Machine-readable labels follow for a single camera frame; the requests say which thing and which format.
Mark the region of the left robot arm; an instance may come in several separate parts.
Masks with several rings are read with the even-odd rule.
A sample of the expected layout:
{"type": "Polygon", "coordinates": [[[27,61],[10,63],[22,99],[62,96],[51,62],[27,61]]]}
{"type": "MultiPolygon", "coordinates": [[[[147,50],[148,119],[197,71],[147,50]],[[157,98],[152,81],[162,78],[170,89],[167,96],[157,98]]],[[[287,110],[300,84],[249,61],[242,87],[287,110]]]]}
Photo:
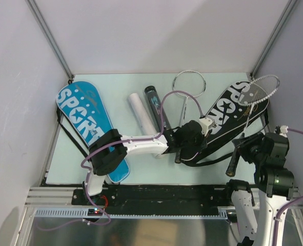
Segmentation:
{"type": "Polygon", "coordinates": [[[207,145],[206,137],[214,121],[208,117],[191,120],[181,127],[164,130],[147,136],[125,136],[117,129],[111,129],[89,148],[85,161],[90,161],[92,170],[85,181],[83,199],[89,204],[100,201],[105,176],[115,171],[129,155],[164,155],[193,148],[199,152],[207,145]]]}

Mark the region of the black shuttlecock tube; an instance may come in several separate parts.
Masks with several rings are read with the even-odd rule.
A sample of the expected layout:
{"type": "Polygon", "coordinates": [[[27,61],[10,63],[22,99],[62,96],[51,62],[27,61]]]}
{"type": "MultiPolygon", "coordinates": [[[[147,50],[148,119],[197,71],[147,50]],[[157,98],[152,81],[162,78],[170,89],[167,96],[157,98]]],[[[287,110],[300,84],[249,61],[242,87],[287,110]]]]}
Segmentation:
{"type": "Polygon", "coordinates": [[[160,119],[160,105],[161,100],[159,99],[158,93],[154,86],[147,86],[144,89],[145,95],[147,97],[151,112],[154,116],[158,129],[161,129],[161,119],[160,119]]]}

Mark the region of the blue racket bag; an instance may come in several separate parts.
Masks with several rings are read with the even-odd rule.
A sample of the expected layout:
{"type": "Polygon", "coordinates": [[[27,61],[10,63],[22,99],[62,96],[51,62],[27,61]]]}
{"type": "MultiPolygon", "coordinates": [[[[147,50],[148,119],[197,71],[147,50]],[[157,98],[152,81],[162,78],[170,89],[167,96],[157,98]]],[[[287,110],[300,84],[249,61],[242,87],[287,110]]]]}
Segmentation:
{"type": "Polygon", "coordinates": [[[113,128],[96,86],[88,81],[76,81],[63,87],[56,104],[58,116],[64,116],[82,144],[66,128],[63,130],[84,157],[88,155],[87,149],[113,128]]]}

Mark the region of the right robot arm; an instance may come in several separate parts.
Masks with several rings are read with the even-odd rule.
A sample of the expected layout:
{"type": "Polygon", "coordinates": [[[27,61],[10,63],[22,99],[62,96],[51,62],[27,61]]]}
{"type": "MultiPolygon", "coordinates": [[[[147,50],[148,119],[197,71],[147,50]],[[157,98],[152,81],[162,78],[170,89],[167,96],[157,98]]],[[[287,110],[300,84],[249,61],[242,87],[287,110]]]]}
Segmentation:
{"type": "Polygon", "coordinates": [[[226,171],[231,177],[224,199],[235,207],[239,228],[238,245],[282,245],[285,218],[294,194],[294,175],[285,168],[289,140],[285,133],[256,133],[234,139],[234,151],[226,171]],[[259,213],[248,182],[233,179],[240,158],[255,165],[259,213]]]}

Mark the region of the white racket with black handle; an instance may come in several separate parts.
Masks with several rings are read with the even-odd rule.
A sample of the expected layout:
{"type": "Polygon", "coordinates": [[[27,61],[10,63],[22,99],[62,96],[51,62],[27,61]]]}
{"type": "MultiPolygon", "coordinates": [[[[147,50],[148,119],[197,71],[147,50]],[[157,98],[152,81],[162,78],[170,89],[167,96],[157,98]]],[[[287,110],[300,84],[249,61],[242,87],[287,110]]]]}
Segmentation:
{"type": "MultiPolygon", "coordinates": [[[[204,76],[198,71],[184,70],[178,73],[172,82],[172,91],[185,91],[194,98],[200,97],[206,90],[207,83],[204,76]]],[[[185,121],[187,101],[190,99],[186,94],[176,92],[176,95],[183,99],[183,106],[179,118],[181,127],[185,121]]]]}

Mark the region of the black racket bag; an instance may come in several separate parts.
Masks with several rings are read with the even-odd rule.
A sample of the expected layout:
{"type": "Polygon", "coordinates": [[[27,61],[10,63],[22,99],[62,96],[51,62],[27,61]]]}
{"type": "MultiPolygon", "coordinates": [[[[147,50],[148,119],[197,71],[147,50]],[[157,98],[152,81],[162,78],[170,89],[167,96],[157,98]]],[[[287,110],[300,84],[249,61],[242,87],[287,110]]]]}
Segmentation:
{"type": "Polygon", "coordinates": [[[216,127],[207,136],[207,146],[197,152],[194,148],[185,148],[180,152],[180,162],[189,167],[202,167],[216,164],[232,156],[232,152],[215,160],[203,161],[225,144],[240,135],[246,125],[249,108],[241,106],[238,99],[242,89],[249,81],[238,81],[221,94],[206,116],[212,118],[216,127]]]}

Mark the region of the white shuttlecock tube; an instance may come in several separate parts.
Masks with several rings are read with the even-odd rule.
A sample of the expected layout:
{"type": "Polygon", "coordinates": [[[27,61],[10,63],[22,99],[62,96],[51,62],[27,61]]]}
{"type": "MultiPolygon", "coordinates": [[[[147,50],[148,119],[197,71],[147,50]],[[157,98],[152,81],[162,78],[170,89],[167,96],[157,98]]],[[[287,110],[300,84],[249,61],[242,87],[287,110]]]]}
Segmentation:
{"type": "MultiPolygon", "coordinates": [[[[144,135],[157,135],[158,132],[154,127],[154,123],[151,120],[149,114],[147,113],[147,110],[144,107],[139,95],[137,93],[132,93],[128,97],[128,101],[131,105],[134,115],[136,116],[138,125],[142,129],[144,135]]],[[[150,153],[147,152],[147,150],[150,150],[150,148],[143,150],[142,145],[140,143],[135,143],[133,141],[125,143],[124,146],[128,147],[128,155],[150,153]]]]}

